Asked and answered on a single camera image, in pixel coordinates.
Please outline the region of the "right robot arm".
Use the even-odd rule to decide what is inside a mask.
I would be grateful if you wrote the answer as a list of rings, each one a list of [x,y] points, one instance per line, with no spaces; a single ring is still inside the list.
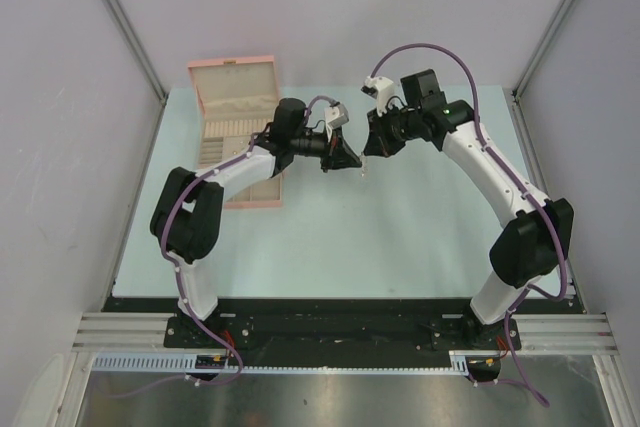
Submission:
[[[421,139],[444,153],[470,179],[502,229],[489,251],[492,271],[475,294],[461,323],[463,340],[484,348],[516,300],[542,277],[560,269],[568,257],[574,210],[564,198],[552,200],[522,176],[496,148],[475,111],[464,100],[449,101],[436,74],[426,70],[402,78],[405,104],[393,105],[395,84],[369,76],[362,92],[373,98],[367,114],[367,157],[389,158],[407,142]]]

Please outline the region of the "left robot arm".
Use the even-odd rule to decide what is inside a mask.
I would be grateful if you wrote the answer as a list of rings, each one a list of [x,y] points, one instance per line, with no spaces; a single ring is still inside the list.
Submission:
[[[279,101],[274,118],[250,136],[248,146],[226,161],[201,171],[170,171],[153,212],[150,231],[165,260],[173,264],[179,305],[191,316],[186,334],[197,345],[214,344],[220,321],[211,316],[218,305],[213,275],[200,265],[219,238],[224,204],[241,191],[281,174],[297,156],[320,160],[321,170],[362,166],[344,140],[346,107],[327,96],[324,130],[308,125],[312,106],[295,98]]]

